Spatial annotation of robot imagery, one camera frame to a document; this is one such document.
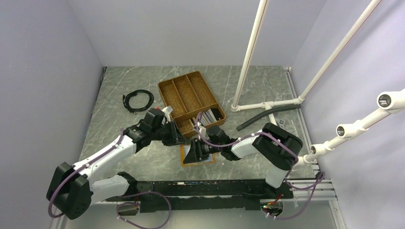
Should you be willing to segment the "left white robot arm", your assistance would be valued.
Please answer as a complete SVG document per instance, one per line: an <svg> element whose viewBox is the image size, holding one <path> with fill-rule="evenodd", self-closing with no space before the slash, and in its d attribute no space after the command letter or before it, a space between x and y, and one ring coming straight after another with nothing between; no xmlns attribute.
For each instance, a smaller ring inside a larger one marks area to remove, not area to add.
<svg viewBox="0 0 405 229"><path fill-rule="evenodd" d="M139 192L138 181L127 172L101 177L120 161L148 147L152 141L165 146L182 145L186 139L171 119L173 108L151 108L137 124L120 130L120 135L95 154L72 165L63 162L53 174L46 198L51 218L81 216L89 206L112 197L132 200Z"/></svg>

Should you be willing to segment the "orange leather card holder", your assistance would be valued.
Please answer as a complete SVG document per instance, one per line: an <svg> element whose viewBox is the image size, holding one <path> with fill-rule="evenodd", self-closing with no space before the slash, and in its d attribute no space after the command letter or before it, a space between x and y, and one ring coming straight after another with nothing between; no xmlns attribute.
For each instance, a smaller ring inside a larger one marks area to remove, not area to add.
<svg viewBox="0 0 405 229"><path fill-rule="evenodd" d="M182 167L213 164L216 162L215 154L202 155L191 149L190 145L180 145L180 162Z"/></svg>

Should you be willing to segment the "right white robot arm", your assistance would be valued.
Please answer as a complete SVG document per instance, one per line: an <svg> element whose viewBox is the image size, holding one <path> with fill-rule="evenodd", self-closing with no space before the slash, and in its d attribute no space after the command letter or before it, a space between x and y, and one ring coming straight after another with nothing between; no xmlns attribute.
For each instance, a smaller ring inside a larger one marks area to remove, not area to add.
<svg viewBox="0 0 405 229"><path fill-rule="evenodd" d="M270 162L263 185L263 192L269 198L281 193L281 184L298 162L298 154L303 147L303 142L297 136L272 123L241 138L229 137L217 125L208 128L206 134L207 138L199 135L186 147L183 164L203 162L215 153L230 161L261 154Z"/></svg>

